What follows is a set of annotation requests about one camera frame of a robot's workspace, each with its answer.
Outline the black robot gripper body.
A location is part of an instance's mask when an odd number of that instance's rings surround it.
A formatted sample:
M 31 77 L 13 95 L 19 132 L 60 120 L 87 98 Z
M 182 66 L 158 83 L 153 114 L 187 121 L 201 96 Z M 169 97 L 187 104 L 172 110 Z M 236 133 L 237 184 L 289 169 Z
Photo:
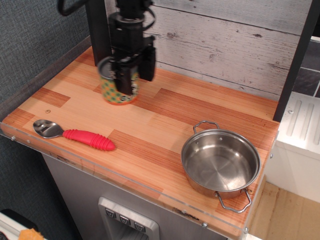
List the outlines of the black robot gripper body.
M 154 47 L 155 37 L 153 35 L 144 36 L 146 30 L 143 26 L 144 17 L 124 18 L 119 12 L 115 12 L 108 17 L 108 20 L 111 47 L 114 50 L 112 57 L 117 63 L 122 59 L 141 57 L 142 52 L 148 46 Z

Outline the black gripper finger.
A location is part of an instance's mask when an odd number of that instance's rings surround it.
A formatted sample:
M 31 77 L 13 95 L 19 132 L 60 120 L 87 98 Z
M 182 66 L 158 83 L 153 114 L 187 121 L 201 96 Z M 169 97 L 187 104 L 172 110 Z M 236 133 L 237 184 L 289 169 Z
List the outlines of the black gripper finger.
M 109 75 L 113 79 L 116 89 L 122 94 L 133 94 L 132 77 L 137 72 L 136 66 L 118 65 L 112 63 Z
M 141 79 L 151 82 L 155 74 L 156 48 L 148 46 L 141 54 L 138 72 Z

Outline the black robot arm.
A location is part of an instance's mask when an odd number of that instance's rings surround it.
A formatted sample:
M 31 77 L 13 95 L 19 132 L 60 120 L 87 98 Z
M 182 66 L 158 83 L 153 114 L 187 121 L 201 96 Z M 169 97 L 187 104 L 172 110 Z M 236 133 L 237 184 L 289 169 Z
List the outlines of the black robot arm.
M 145 12 L 152 17 L 151 0 L 117 0 L 118 12 L 108 17 L 110 43 L 113 50 L 111 75 L 115 79 L 116 89 L 126 95 L 132 95 L 132 70 L 137 68 L 139 77 L 151 82 L 155 74 L 156 48 L 154 36 L 144 37 L 144 31 L 155 23 L 144 26 Z

